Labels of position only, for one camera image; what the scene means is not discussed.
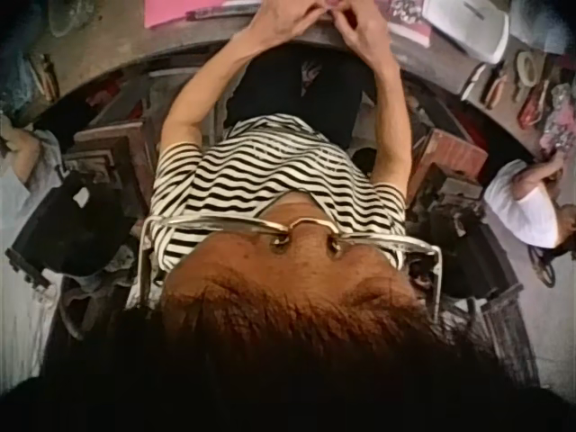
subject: pink paper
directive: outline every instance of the pink paper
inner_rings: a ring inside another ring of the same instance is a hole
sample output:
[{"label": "pink paper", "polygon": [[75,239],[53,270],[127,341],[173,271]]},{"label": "pink paper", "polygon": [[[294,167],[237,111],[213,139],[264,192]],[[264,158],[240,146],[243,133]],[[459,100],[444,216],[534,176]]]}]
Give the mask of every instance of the pink paper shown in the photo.
[{"label": "pink paper", "polygon": [[149,29],[163,23],[183,20],[186,13],[203,7],[222,6],[226,0],[145,0],[144,26]]}]

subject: eyeglasses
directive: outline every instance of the eyeglasses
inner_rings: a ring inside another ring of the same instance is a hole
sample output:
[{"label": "eyeglasses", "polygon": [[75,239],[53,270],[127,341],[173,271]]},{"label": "eyeglasses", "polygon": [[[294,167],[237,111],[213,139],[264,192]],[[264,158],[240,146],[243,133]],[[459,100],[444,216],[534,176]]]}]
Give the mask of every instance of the eyeglasses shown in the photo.
[{"label": "eyeglasses", "polygon": [[378,234],[378,233],[352,233],[346,234],[340,232],[338,227],[327,220],[317,220],[302,218],[298,219],[292,225],[286,227],[279,223],[247,218],[242,216],[225,216],[219,214],[189,214],[185,216],[176,216],[172,218],[162,218],[159,216],[150,216],[144,221],[142,234],[139,245],[138,258],[138,284],[140,284],[140,300],[145,301],[148,295],[142,290],[142,271],[144,267],[144,255],[147,245],[147,238],[151,227],[154,224],[157,227],[174,228],[180,230],[203,230],[203,231],[242,231],[263,235],[274,236],[273,245],[283,246],[290,243],[292,231],[299,225],[312,223],[320,225],[330,231],[331,246],[336,250],[341,250],[342,244],[348,245],[367,245],[378,248],[381,252],[401,252],[403,254],[419,254],[432,256],[435,258],[435,265],[432,270],[436,280],[433,282],[433,300],[430,305],[431,315],[434,321],[438,319],[440,312],[440,296],[442,293],[442,250],[437,246],[431,246],[428,243],[418,240],[417,238]]}]

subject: nose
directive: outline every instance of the nose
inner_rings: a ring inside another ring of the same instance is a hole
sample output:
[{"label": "nose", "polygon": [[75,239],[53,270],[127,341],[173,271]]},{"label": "nose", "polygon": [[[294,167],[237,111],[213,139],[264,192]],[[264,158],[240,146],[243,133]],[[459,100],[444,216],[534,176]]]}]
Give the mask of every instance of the nose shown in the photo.
[{"label": "nose", "polygon": [[300,259],[309,257],[317,260],[322,257],[332,257],[332,237],[333,232],[329,227],[303,221],[292,227],[286,252]]}]

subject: striped shirt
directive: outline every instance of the striped shirt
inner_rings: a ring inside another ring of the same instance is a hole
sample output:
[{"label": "striped shirt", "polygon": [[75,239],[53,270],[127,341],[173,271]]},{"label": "striped shirt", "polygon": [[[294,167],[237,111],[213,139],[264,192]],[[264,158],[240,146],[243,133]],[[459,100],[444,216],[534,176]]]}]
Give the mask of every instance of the striped shirt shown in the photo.
[{"label": "striped shirt", "polygon": [[[208,212],[255,218],[290,192],[309,194],[345,233],[405,235],[405,202],[390,184],[372,185],[348,155],[304,121],[283,114],[239,122],[202,152],[173,146],[160,157],[152,214]],[[169,272],[209,235],[152,227],[160,267]],[[401,268],[404,256],[386,253]]]}]

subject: black pants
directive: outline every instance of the black pants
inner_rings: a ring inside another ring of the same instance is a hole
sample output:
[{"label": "black pants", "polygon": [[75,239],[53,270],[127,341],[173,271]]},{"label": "black pants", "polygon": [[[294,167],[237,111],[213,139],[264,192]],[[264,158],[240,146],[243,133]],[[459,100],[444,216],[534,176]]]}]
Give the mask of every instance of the black pants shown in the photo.
[{"label": "black pants", "polygon": [[[322,65],[302,96],[302,63]],[[359,58],[332,49],[283,45],[254,59],[228,101],[226,128],[261,115],[290,114],[347,149],[362,93],[375,95],[374,74]]]}]

